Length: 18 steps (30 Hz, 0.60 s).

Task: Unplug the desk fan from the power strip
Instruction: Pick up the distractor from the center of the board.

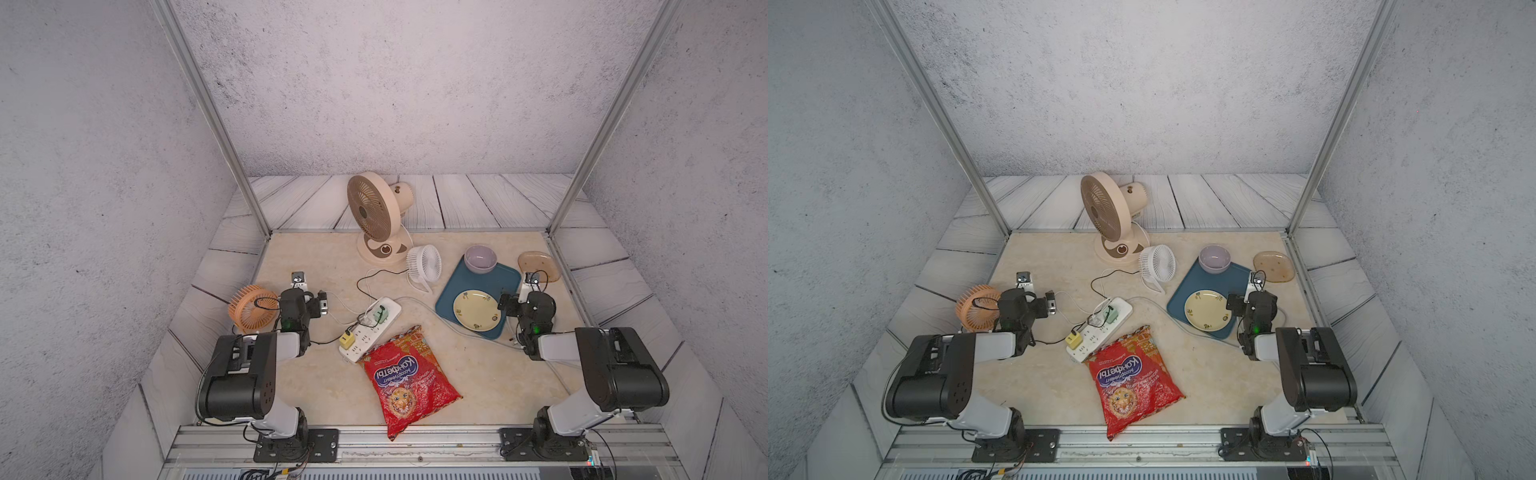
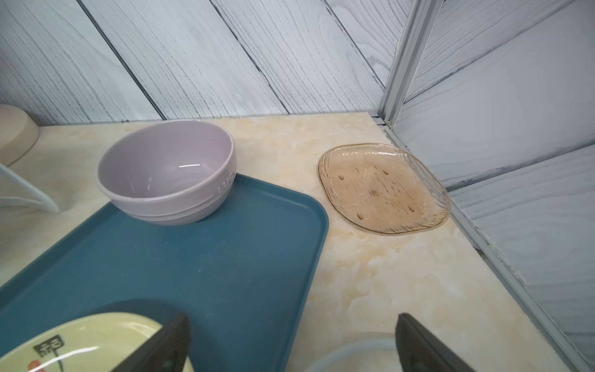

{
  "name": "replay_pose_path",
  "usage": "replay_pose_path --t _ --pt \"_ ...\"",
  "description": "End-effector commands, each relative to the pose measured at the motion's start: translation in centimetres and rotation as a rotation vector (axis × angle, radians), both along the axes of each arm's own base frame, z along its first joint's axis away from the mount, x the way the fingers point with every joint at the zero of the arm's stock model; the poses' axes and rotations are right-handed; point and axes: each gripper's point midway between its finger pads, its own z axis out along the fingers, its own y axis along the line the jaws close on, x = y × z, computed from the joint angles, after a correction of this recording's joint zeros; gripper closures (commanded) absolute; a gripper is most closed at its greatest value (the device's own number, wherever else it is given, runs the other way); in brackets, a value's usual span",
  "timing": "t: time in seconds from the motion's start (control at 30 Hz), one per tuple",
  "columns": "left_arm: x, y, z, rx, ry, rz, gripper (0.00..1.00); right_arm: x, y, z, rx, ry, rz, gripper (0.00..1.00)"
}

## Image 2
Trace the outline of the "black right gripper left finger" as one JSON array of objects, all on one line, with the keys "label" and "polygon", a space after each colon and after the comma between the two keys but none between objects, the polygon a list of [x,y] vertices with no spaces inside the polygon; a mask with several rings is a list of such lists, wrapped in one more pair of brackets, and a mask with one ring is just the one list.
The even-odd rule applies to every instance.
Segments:
[{"label": "black right gripper left finger", "polygon": [[162,326],[113,371],[182,371],[192,345],[189,318],[181,313]]}]

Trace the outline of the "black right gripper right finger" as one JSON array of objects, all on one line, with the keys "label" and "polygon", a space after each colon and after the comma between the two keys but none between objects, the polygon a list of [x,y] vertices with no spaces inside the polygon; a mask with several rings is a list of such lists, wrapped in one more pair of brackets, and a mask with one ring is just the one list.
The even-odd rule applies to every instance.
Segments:
[{"label": "black right gripper right finger", "polygon": [[474,369],[408,313],[401,313],[395,329],[403,371],[467,371]]}]

